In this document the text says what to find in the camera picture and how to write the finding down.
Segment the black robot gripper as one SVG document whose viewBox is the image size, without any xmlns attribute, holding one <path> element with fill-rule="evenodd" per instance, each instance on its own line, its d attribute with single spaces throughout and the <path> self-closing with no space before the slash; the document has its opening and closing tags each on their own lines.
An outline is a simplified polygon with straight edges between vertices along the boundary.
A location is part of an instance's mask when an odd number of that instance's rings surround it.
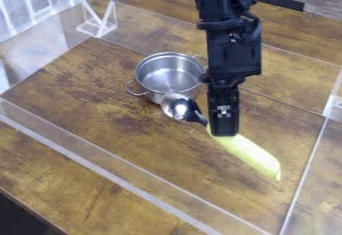
<svg viewBox="0 0 342 235">
<path fill-rule="evenodd" d="M 239 131 L 234 86 L 245 77 L 261 73 L 261 22 L 253 15 L 201 17 L 197 29 L 205 31 L 208 68 L 201 81 L 208 86 L 210 134 L 234 136 Z"/>
</svg>

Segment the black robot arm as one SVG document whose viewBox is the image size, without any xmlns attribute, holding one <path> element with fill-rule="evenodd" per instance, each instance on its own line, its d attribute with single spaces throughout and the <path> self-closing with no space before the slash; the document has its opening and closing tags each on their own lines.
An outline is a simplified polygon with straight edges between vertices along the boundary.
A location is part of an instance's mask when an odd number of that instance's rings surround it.
<svg viewBox="0 0 342 235">
<path fill-rule="evenodd" d="M 233 136 L 239 131 L 239 85 L 261 73 L 261 22 L 249 13 L 257 0 L 194 0 L 205 32 L 209 131 Z"/>
</svg>

